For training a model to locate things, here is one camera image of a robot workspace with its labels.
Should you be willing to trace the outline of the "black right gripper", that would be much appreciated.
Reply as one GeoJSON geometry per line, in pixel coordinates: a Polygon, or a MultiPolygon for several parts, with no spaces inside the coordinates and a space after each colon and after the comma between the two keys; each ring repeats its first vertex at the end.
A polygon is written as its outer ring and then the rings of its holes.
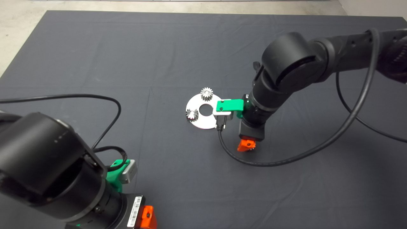
{"type": "Polygon", "coordinates": [[[239,123],[240,143],[238,152],[248,152],[256,148],[256,142],[261,142],[265,139],[266,129],[265,124],[251,125],[244,120],[239,123]]]}

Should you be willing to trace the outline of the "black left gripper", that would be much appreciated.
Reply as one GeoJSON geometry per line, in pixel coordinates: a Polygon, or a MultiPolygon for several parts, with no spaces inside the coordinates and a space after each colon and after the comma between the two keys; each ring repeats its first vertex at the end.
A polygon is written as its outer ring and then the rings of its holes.
{"type": "Polygon", "coordinates": [[[142,194],[109,194],[66,229],[157,229],[154,207],[142,194]]]}

